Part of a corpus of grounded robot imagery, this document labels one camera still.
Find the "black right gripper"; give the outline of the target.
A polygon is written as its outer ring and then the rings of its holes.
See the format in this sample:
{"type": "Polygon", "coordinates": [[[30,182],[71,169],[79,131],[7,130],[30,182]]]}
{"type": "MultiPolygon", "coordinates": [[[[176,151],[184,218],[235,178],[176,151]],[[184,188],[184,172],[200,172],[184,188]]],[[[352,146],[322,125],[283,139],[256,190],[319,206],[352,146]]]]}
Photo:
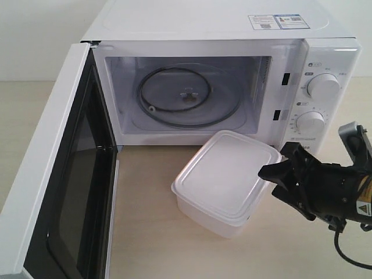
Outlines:
{"type": "Polygon", "coordinates": [[[275,184],[272,196],[307,220],[320,219],[330,230],[347,221],[371,229],[371,170],[322,163],[299,142],[286,142],[280,154],[290,161],[263,166],[258,176],[275,184]]]}

